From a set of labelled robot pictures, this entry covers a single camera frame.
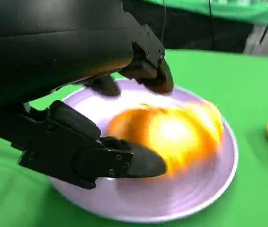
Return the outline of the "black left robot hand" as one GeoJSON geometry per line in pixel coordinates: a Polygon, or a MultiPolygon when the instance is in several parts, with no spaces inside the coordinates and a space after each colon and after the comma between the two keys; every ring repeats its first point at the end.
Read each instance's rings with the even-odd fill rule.
{"type": "Polygon", "coordinates": [[[0,138],[22,151],[19,164],[85,189],[99,177],[146,178],[166,172],[155,152],[101,137],[66,103],[29,105],[66,85],[104,96],[119,72],[158,94],[174,84],[165,48],[120,0],[0,0],[0,138]]]}

